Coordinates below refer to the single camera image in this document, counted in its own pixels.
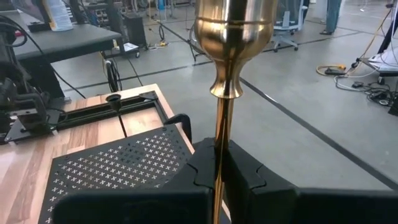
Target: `brass candle holder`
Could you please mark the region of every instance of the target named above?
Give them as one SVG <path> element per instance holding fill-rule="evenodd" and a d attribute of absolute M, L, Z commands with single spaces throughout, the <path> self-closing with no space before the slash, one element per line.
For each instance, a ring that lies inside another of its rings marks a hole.
<path fill-rule="evenodd" d="M 197 0 L 196 4 L 195 35 L 217 69 L 210 92 L 218 98 L 213 223 L 219 223 L 222 155 L 228 150 L 234 99 L 243 94 L 239 74 L 244 64 L 259 54 L 270 40 L 277 0 Z"/>

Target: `black desk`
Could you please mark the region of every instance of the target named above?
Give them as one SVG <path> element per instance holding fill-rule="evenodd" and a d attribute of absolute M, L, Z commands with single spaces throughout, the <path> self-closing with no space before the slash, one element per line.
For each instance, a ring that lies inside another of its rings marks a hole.
<path fill-rule="evenodd" d="M 26 28 L 25 21 L 33 19 L 28 15 L 23 15 L 24 20 L 22 20 L 17 11 L 1 14 L 13 19 L 24 28 Z M 30 40 L 23 46 L 14 48 L 16 58 L 32 76 L 30 82 L 43 91 L 49 92 L 52 98 L 64 97 L 64 94 L 47 62 L 58 62 L 93 52 L 110 50 L 113 48 L 113 39 L 121 37 L 121 34 L 117 32 L 89 24 L 74 25 L 73 30 L 64 32 L 49 30 L 30 33 L 30 35 L 43 50 L 47 61 L 43 60 L 42 54 Z M 18 37 L 16 42 L 21 40 L 22 37 Z"/>

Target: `black funnel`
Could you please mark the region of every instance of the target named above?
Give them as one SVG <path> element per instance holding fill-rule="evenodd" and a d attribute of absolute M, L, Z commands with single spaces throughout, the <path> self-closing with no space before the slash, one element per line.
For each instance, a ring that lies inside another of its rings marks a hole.
<path fill-rule="evenodd" d="M 111 106 L 112 110 L 119 112 L 120 108 L 122 107 L 122 103 L 120 102 L 120 98 L 122 96 L 119 94 L 112 94 L 106 97 L 106 101 Z"/>
<path fill-rule="evenodd" d="M 120 113 L 119 113 L 119 110 L 122 107 L 122 103 L 120 102 L 120 98 L 122 98 L 121 95 L 112 94 L 112 95 L 106 97 L 105 100 L 111 106 L 111 109 L 117 112 L 118 117 L 119 117 L 119 121 L 120 121 L 120 125 L 122 126 L 124 137 L 126 138 L 127 137 L 127 132 L 126 132 L 126 129 L 124 128 L 123 120 L 122 120 L 122 117 L 120 116 Z"/>

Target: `wooden table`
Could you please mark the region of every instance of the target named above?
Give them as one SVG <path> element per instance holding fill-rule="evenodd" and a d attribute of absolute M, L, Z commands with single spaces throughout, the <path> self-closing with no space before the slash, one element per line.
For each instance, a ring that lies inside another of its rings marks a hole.
<path fill-rule="evenodd" d="M 169 104 L 156 84 L 120 91 L 122 98 L 155 91 L 168 117 Z M 71 111 L 105 103 L 107 95 L 74 101 L 64 110 Z M 122 115 L 128 136 L 163 126 L 155 108 Z M 177 125 L 189 150 L 194 149 Z M 16 146 L 0 146 L 0 224 L 37 223 L 54 157 L 88 149 L 123 138 L 117 117 L 60 131 L 56 136 L 26 140 Z"/>

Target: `perforated metal tray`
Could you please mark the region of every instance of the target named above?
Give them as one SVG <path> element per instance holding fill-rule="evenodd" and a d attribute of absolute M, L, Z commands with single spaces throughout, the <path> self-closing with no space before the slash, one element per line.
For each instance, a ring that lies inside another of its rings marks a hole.
<path fill-rule="evenodd" d="M 54 158 L 39 223 L 52 223 L 55 204 L 76 190 L 159 188 L 190 156 L 178 129 L 168 125 Z"/>

